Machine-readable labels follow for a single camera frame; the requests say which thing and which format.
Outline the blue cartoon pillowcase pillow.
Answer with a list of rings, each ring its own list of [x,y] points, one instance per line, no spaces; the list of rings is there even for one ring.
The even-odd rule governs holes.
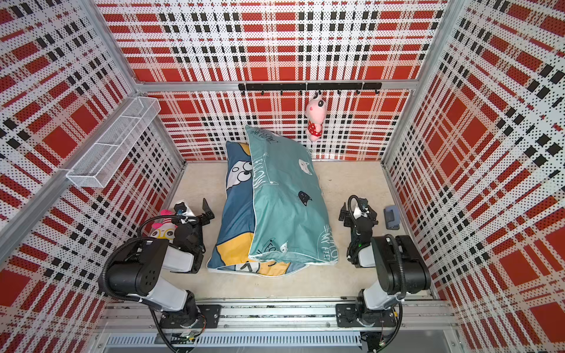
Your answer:
[[[252,159],[248,144],[226,142],[227,200],[222,224],[207,270],[235,272],[262,277],[282,277],[290,273],[289,263],[257,262],[249,259],[255,231],[252,193]]]

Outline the green cat pillowcase pillow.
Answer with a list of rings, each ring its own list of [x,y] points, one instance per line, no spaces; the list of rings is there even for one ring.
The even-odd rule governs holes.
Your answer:
[[[328,209],[310,151],[247,126],[255,231],[252,260],[333,266],[338,262]]]

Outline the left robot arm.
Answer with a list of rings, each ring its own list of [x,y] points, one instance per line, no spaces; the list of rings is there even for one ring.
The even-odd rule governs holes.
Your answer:
[[[196,274],[206,247],[202,228],[215,218],[206,200],[195,215],[183,202],[139,226],[136,235],[108,256],[98,283],[109,297],[145,304],[159,328],[206,327],[194,294],[176,287],[162,272]]]

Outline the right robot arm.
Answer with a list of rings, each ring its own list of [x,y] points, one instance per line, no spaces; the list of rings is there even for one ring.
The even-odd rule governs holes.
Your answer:
[[[354,304],[335,306],[338,326],[395,326],[407,295],[431,286],[431,275],[419,250],[408,235],[373,235],[378,215],[367,199],[351,195],[339,220],[350,228],[347,260],[357,269],[374,268],[377,281],[360,290]]]

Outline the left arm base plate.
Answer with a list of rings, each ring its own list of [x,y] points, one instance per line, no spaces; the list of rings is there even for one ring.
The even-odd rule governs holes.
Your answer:
[[[163,312],[159,324],[163,329],[215,329],[221,309],[222,306],[218,304],[200,304],[191,313]]]

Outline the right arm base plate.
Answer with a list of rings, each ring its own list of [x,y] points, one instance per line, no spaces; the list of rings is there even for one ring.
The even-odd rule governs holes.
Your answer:
[[[392,310],[367,310],[351,303],[337,304],[335,316],[340,328],[393,328],[397,323]]]

